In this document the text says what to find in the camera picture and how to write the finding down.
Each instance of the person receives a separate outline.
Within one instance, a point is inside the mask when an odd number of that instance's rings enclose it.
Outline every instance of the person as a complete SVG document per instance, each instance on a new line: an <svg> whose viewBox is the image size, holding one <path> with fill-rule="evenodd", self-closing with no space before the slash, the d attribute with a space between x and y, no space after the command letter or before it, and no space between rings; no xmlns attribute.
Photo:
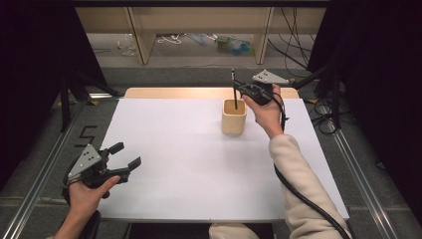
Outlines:
<svg viewBox="0 0 422 239"><path fill-rule="evenodd" d="M54 239L78 239L85 225L99 207L103 195L112 189L120 180L119 176L109 178L96 189L86 187L81 181L69 186L71 208Z"/></svg>
<svg viewBox="0 0 422 239"><path fill-rule="evenodd" d="M280 87L273 85L275 99L282 102ZM243 96L245 104L254 112L256 122L270 139L270 156L278 171L303 196L327 212L345 230L345 221L323 188L316 174L301 154L297 141L284 131L280 124L281 111L274 101L265 106L256 104L248 96ZM282 184L285 196L286 223L291 230L291 238L341 238L337 230L316 211L305 205ZM257 239L258 236L240 223L215 223L209 229L211 239Z"/></svg>

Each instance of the beige jacket sleeve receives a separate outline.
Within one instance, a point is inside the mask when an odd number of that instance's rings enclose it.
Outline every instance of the beige jacket sleeve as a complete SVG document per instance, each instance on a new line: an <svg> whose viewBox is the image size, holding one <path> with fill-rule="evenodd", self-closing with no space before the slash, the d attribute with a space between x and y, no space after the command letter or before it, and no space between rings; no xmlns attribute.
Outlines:
<svg viewBox="0 0 422 239"><path fill-rule="evenodd" d="M290 135L281 134L270 140L269 148L271 158L287 181L347 231L344 220L302 156L296 140ZM291 230L291 238L341 238L335 228L316 211L302 203L284 185L282 189L286 197L286 223Z"/></svg>

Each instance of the small cup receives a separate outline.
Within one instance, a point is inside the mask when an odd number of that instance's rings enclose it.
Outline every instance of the small cup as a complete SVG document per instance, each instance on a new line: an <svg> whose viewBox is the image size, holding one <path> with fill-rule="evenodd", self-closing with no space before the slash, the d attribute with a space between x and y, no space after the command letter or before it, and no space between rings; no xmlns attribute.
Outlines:
<svg viewBox="0 0 422 239"><path fill-rule="evenodd" d="M222 130L228 134L241 134L245 129L246 105L242 99L224 100L222 113Z"/></svg>

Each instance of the white table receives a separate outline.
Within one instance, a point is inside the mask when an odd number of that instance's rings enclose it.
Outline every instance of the white table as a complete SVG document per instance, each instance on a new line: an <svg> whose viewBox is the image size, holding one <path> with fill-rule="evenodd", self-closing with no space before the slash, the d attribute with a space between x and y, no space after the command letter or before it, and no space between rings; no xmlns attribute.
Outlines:
<svg viewBox="0 0 422 239"><path fill-rule="evenodd" d="M130 222L271 222L285 218L268 137L248 109L245 132L221 131L222 99L123 99L103 147L124 142L108 168L142 165L99 210ZM343 218L347 211L300 99L285 99L286 133L299 142Z"/></svg>

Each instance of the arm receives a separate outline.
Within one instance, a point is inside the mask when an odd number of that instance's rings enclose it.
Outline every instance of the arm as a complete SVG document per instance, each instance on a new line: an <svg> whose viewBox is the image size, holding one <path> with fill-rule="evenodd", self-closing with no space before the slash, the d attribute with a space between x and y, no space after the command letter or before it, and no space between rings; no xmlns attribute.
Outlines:
<svg viewBox="0 0 422 239"><path fill-rule="evenodd" d="M273 85L273 92L280 95L280 87ZM284 134L280 126L279 107L274 102L259 106L247 96L243 99L254 112L257 123L270 138L270 155L280 173L297 191L346 228L344 220L337 212L329 195L302 156L298 143L292 136ZM292 231L291 238L340 238L328 221L302 203L284 185L282 189L286 197L286 222Z"/></svg>
<svg viewBox="0 0 422 239"><path fill-rule="evenodd" d="M97 189L90 189L81 181L72 183L70 186L71 209L54 238L79 238L85 225L96 212L103 195L114 187L119 180L119 176L114 176Z"/></svg>

